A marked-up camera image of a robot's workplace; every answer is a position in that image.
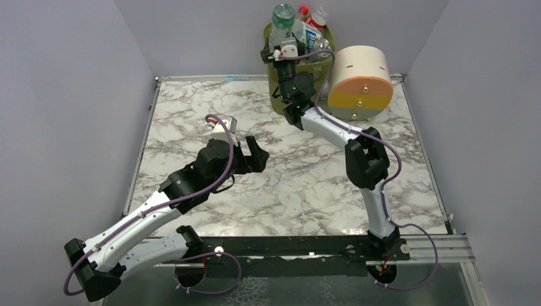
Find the marble tabletop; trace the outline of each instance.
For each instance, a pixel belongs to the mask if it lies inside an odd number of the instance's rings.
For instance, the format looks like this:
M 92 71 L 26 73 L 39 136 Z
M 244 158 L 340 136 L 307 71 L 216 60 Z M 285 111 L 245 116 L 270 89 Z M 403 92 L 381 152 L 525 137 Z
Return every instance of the marble tabletop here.
M 371 122 L 395 146 L 403 171 L 387 185 L 398 223 L 414 222 L 429 233 L 446 233 L 440 206 L 401 84 L 393 81 L 389 107 Z M 362 196 L 347 178 L 345 157 L 335 146 L 290 126 L 272 111 L 266 81 L 163 82 L 145 145 L 130 210 L 139 207 L 168 174 L 195 160 L 209 140 L 208 113 L 238 120 L 237 139 L 253 135 L 270 153 L 263 173 L 235 176 L 227 192 L 154 232 L 165 236 L 192 225 L 200 236 L 366 234 Z M 397 169 L 391 160 L 389 173 Z M 402 229 L 401 233 L 420 233 Z

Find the bottle label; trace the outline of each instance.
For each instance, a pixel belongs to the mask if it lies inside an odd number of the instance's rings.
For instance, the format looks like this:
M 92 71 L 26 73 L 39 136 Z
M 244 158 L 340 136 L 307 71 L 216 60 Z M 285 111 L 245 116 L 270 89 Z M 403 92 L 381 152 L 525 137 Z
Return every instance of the bottle label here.
M 294 22 L 295 18 L 293 17 L 282 18 L 276 14 L 272 14 L 272 25 L 278 29 L 291 29 Z
M 315 26 L 317 29 L 323 29 L 323 26 L 322 25 L 319 25 L 317 24 L 313 19 L 312 19 L 312 16 L 308 17 L 308 19 L 306 19 L 306 23 L 307 24 L 310 24 L 312 26 Z
M 320 38 L 321 35 L 319 35 L 319 33 L 306 29 L 306 46 L 308 47 L 308 50 L 311 50 Z

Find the gray wall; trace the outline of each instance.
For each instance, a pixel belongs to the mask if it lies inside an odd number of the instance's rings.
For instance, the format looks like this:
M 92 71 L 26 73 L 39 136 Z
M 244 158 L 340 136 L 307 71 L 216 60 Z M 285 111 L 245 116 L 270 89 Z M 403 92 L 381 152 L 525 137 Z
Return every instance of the gray wall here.
M 450 0 L 406 79 L 492 305 L 539 305 L 539 16 L 539 0 Z
M 63 245 L 120 218 L 152 73 L 112 0 L 2 1 L 0 40 L 1 303 L 87 305 Z
M 279 1 L 115 0 L 155 75 L 261 74 L 263 27 Z M 448 0 L 312 0 L 330 13 L 338 48 L 371 45 L 410 70 Z M 304 0 L 286 1 L 290 4 Z

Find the yellow stripe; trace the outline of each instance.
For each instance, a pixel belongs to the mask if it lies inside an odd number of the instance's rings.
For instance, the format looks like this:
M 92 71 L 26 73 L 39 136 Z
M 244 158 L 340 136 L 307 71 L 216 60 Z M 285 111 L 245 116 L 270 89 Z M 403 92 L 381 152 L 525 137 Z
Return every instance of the yellow stripe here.
M 329 106 L 343 108 L 360 108 L 365 110 L 384 110 L 390 102 L 391 95 L 375 94 L 347 94 L 343 92 L 331 92 Z

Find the red bottle cap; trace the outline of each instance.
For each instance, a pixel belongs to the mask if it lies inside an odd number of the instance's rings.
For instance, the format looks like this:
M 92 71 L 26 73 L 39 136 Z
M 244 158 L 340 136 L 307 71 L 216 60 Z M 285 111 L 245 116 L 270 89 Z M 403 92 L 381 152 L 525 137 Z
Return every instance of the red bottle cap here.
M 306 5 L 301 5 L 300 8 L 299 8 L 299 12 L 303 16 L 308 16 L 308 7 Z

